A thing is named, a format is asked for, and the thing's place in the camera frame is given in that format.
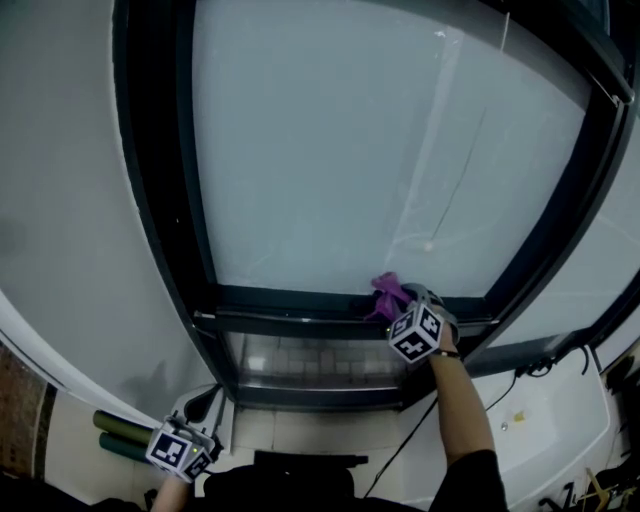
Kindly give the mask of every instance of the purple cloth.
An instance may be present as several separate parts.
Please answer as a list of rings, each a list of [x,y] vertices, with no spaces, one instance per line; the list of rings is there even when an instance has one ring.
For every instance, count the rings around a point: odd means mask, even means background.
[[[372,279],[371,284],[376,290],[381,291],[382,295],[378,297],[373,313],[367,315],[365,320],[371,320],[377,315],[383,315],[390,322],[393,322],[400,312],[396,299],[407,305],[411,302],[411,297],[400,286],[395,272],[386,272]]]

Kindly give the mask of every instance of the bracelet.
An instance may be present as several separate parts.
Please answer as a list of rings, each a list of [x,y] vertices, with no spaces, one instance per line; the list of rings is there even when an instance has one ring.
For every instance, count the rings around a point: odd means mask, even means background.
[[[429,355],[431,355],[431,356],[450,357],[452,359],[457,359],[458,361],[462,361],[462,356],[460,354],[458,354],[457,352],[452,352],[450,350],[442,350],[442,349],[437,348],[436,350],[431,352],[431,354],[429,354]]]

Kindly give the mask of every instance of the sleeve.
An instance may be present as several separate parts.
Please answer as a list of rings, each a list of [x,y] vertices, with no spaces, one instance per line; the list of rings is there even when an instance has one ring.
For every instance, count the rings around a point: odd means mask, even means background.
[[[491,450],[470,453],[454,462],[433,500],[430,512],[491,510],[507,512],[498,457]]]

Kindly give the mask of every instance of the black window frame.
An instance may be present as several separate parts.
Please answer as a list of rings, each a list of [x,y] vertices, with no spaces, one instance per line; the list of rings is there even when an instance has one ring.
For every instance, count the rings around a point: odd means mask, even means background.
[[[473,362],[526,309],[576,247],[615,178],[633,126],[638,80],[613,40],[577,0],[470,0],[544,41],[592,84],[571,158],[544,212],[484,298],[444,298]],[[126,165],[156,263],[216,380],[239,405],[354,410],[404,408],[433,389],[428,365],[398,389],[339,392],[239,385],[225,332],[381,339],[365,322],[373,298],[217,284],[200,196],[191,90],[195,0],[116,0],[113,62]],[[625,28],[636,54],[632,23]]]

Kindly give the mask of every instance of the cable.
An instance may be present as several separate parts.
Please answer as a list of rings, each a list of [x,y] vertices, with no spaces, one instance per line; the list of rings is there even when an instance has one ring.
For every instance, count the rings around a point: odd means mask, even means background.
[[[500,402],[505,396],[507,396],[509,394],[509,392],[513,389],[513,386],[516,385],[516,380],[518,380],[518,377],[520,377],[522,375],[522,373],[515,371],[513,373],[513,381],[511,382],[511,385],[509,386],[509,389],[507,389],[507,391],[504,392],[504,394],[498,398],[495,402],[493,402],[489,407],[487,407],[485,409],[485,411],[489,411],[489,409],[491,409],[492,407],[494,407],[495,405],[498,404],[498,402]],[[436,397],[436,399],[433,401],[433,403],[429,406],[429,408],[425,411],[425,413],[422,415],[422,418],[420,418],[420,421],[418,421],[418,424],[413,428],[413,430],[411,431],[411,433],[406,437],[406,439],[404,441],[402,441],[402,444],[398,447],[398,449],[396,450],[396,452],[391,456],[391,458],[385,462],[384,466],[382,466],[382,469],[380,471],[378,471],[378,474],[376,474],[376,477],[373,479],[373,483],[371,484],[371,487],[369,487],[369,490],[365,493],[364,497],[367,498],[369,496],[369,494],[371,493],[371,491],[373,491],[373,488],[376,486],[376,484],[378,483],[378,481],[380,480],[380,478],[382,477],[382,475],[384,474],[384,472],[387,470],[387,468],[391,465],[391,463],[394,461],[394,459],[400,454],[400,452],[402,451],[402,449],[407,445],[407,443],[409,441],[411,441],[411,438],[413,437],[413,435],[416,433],[416,431],[420,428],[420,425],[422,425],[422,423],[424,422],[425,419],[427,419],[427,416],[429,416],[429,413],[433,410],[433,408],[435,407],[435,405],[438,403],[438,398]]]
[[[429,406],[429,408],[426,410],[426,412],[422,415],[422,418],[420,418],[420,421],[418,421],[418,424],[413,428],[413,430],[411,431],[411,433],[407,436],[407,438],[402,441],[402,444],[398,447],[398,449],[396,450],[396,453],[394,453],[391,458],[385,462],[384,466],[382,466],[382,469],[380,471],[378,471],[378,474],[376,475],[376,477],[373,479],[373,483],[371,484],[371,487],[369,487],[369,490],[365,493],[364,497],[368,497],[369,493],[371,491],[373,491],[373,488],[376,486],[376,484],[378,483],[378,480],[380,480],[380,477],[382,477],[382,475],[384,474],[384,472],[387,470],[387,468],[391,465],[391,463],[393,462],[393,460],[398,456],[398,454],[402,451],[402,449],[407,445],[407,443],[409,441],[411,441],[411,438],[413,437],[413,434],[416,433],[416,431],[420,428],[420,425],[422,425],[422,422],[427,419],[427,416],[429,416],[429,413],[433,410],[433,408],[436,406],[436,404],[438,403],[438,398],[436,397],[436,399],[431,403],[431,405]]]
[[[491,409],[491,408],[492,408],[492,407],[494,407],[495,405],[498,405],[498,403],[499,403],[499,402],[500,402],[500,401],[501,401],[505,396],[507,396],[507,395],[509,394],[509,391],[511,391],[511,390],[513,389],[513,386],[515,386],[515,385],[516,385],[516,380],[518,380],[518,375],[517,375],[517,373],[516,373],[516,372],[514,372],[514,373],[513,373],[513,381],[511,382],[511,386],[509,386],[509,389],[507,389],[507,390],[504,392],[504,394],[503,394],[500,398],[498,398],[498,399],[497,399],[495,402],[493,402],[489,407],[487,407],[487,408],[485,409],[485,411],[486,411],[486,412],[489,412],[489,409]]]

